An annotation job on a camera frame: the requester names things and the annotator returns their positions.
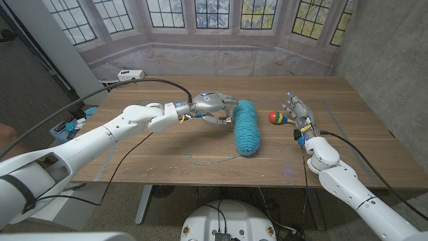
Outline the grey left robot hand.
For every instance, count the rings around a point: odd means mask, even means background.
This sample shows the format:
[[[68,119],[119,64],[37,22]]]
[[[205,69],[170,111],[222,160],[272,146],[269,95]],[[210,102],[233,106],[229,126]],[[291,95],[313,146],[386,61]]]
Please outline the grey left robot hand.
[[[221,92],[201,93],[189,103],[191,114],[200,114],[203,122],[210,125],[228,125],[231,123],[228,104],[238,105],[238,101],[231,95]],[[224,111],[225,117],[215,117],[213,112]]]

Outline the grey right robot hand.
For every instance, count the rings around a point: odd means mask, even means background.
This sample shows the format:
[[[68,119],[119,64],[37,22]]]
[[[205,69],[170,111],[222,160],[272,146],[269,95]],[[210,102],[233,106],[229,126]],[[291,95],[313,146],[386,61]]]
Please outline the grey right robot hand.
[[[294,120],[295,126],[303,136],[303,139],[307,141],[308,139],[320,136],[312,109],[291,92],[287,93],[287,96],[287,103],[283,104],[282,107]]]

